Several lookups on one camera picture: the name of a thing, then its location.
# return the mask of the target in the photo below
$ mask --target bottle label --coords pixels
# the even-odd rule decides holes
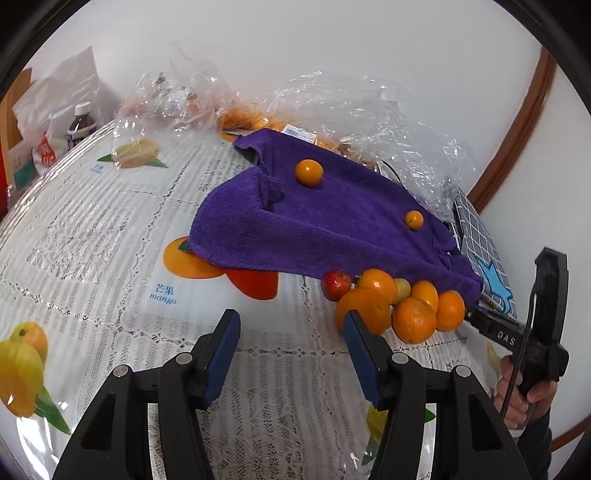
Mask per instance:
[[[94,132],[96,132],[96,123],[92,124],[89,127],[80,128],[75,131],[68,130],[68,133],[66,135],[66,140],[68,142],[68,151],[72,150],[77,144],[91,136]]]

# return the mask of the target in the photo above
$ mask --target bottle cap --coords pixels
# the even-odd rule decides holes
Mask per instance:
[[[76,105],[74,109],[74,115],[88,115],[90,113],[90,102],[82,102]]]

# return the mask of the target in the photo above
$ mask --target blue star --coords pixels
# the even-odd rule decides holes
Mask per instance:
[[[486,265],[484,263],[484,260],[482,260],[476,255],[474,256],[476,257],[476,261],[478,262],[478,265],[482,270],[482,275],[486,279],[486,282],[488,283],[488,286],[491,289],[491,293],[501,298],[503,313],[509,313],[509,311],[511,310],[509,300],[513,298],[511,290],[505,287],[505,284],[499,276],[499,271],[493,265],[492,260],[488,265]]]

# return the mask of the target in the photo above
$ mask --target silver bolt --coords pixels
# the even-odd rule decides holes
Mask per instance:
[[[396,352],[392,355],[392,362],[398,365],[404,365],[408,362],[408,355],[402,352]]]
[[[177,355],[177,363],[179,365],[187,365],[193,360],[193,355],[188,352],[183,352]]]
[[[466,365],[458,365],[456,368],[456,373],[460,375],[460,377],[468,378],[472,375],[472,370],[470,370]]]
[[[129,367],[127,365],[117,365],[113,369],[113,375],[116,377],[124,377],[129,372]]]

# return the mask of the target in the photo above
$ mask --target purple cloth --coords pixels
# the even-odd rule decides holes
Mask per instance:
[[[432,282],[478,299],[482,279],[456,248],[445,225],[399,184],[335,153],[263,129],[234,142],[253,148],[258,167],[215,188],[203,201],[189,236],[193,252],[214,265],[321,278],[333,268],[359,275],[380,268],[393,277]],[[295,178],[305,158],[324,168],[319,186]],[[404,223],[419,210],[424,225]]]

